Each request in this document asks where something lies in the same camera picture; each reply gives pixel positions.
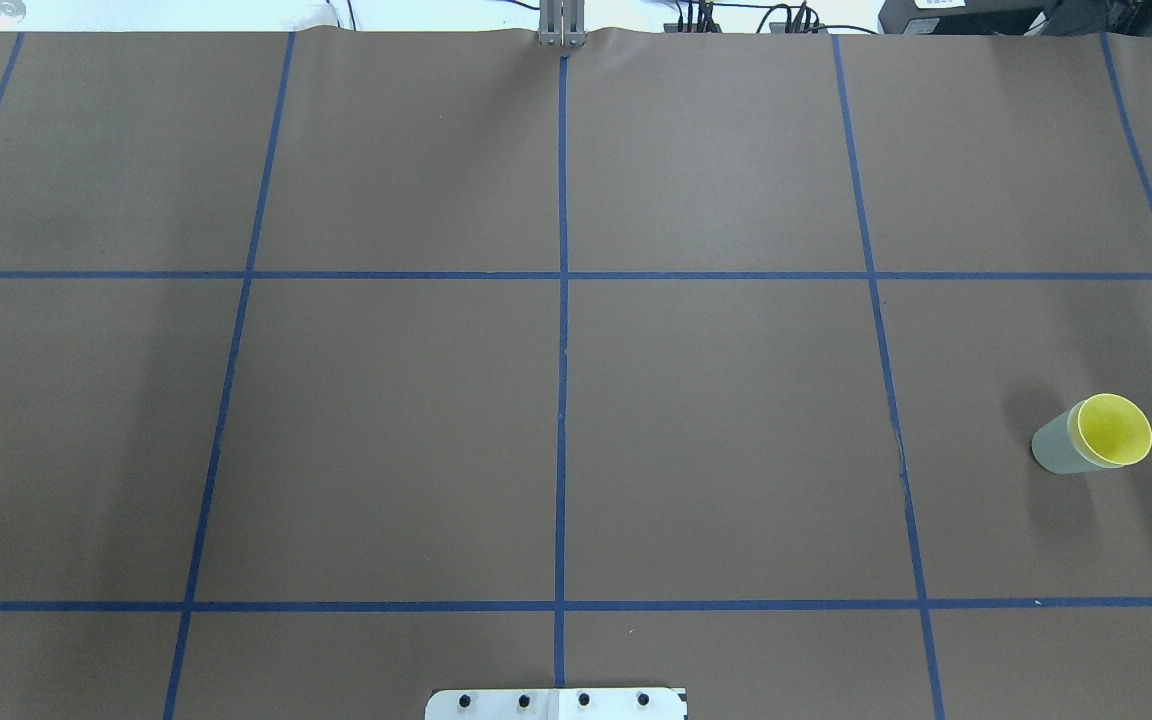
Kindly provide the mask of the yellow plastic cup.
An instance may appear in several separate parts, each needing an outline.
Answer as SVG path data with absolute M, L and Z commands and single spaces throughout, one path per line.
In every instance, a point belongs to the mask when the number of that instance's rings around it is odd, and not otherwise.
M 1100 393 L 1079 401 L 1071 437 L 1089 462 L 1101 468 L 1137 464 L 1152 450 L 1152 425 L 1129 397 Z

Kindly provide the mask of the green plastic cup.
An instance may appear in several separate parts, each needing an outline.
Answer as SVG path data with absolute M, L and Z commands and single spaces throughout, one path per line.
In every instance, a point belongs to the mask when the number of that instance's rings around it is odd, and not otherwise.
M 1055 419 L 1047 420 L 1030 439 L 1030 455 L 1049 473 L 1091 473 L 1121 468 L 1102 460 L 1085 444 L 1078 420 L 1085 400 L 1071 406 Z

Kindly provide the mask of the black box with label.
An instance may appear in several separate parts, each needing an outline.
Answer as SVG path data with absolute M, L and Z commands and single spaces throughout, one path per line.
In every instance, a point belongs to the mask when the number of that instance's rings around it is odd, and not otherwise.
M 884 35 L 1024 35 L 1052 1 L 882 1 Z

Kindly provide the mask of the aluminium frame post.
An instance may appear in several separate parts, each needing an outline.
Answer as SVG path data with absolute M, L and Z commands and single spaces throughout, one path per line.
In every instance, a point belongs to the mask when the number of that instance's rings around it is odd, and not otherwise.
M 588 41 L 584 0 L 541 0 L 538 6 L 538 41 L 547 47 L 581 47 Z

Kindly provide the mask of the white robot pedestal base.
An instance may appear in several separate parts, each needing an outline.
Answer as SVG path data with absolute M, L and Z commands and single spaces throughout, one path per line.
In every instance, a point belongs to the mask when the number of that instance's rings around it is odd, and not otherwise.
M 684 689 L 594 687 L 448 689 L 431 694 L 425 719 L 687 719 Z

